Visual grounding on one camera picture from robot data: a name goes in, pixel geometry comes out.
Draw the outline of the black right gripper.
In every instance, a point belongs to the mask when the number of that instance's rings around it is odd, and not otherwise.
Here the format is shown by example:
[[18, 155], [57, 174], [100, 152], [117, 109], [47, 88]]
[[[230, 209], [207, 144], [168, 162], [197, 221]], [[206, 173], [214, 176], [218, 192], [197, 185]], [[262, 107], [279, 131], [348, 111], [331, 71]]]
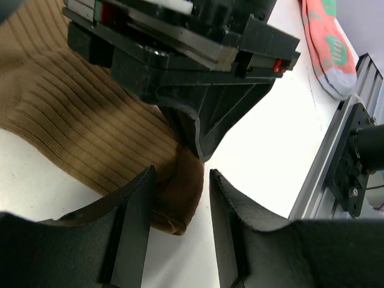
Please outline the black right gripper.
[[274, 1], [65, 1], [69, 46], [155, 104], [206, 162], [299, 59]]

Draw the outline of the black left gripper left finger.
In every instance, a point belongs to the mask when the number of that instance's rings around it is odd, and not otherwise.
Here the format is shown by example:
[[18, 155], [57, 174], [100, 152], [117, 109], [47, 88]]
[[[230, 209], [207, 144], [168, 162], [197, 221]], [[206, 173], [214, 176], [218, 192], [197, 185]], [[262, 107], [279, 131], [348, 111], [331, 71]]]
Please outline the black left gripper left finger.
[[2, 287], [140, 287], [156, 172], [57, 220], [1, 213]]

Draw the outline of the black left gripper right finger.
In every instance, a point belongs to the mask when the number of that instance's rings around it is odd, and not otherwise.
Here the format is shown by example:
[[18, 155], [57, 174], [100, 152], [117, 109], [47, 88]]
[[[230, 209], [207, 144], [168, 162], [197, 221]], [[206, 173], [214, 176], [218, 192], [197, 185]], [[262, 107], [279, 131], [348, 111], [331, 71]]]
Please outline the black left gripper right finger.
[[382, 287], [383, 220], [290, 221], [209, 173], [221, 287]]

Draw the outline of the tan ribbed sock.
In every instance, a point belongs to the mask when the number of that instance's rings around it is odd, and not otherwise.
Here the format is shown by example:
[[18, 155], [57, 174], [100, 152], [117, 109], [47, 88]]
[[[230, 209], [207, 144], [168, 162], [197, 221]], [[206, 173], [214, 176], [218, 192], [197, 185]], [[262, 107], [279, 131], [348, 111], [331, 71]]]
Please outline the tan ribbed sock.
[[68, 47], [62, 7], [26, 1], [1, 25], [1, 128], [100, 194], [155, 166], [151, 224], [184, 234], [202, 194], [203, 163], [157, 107]]

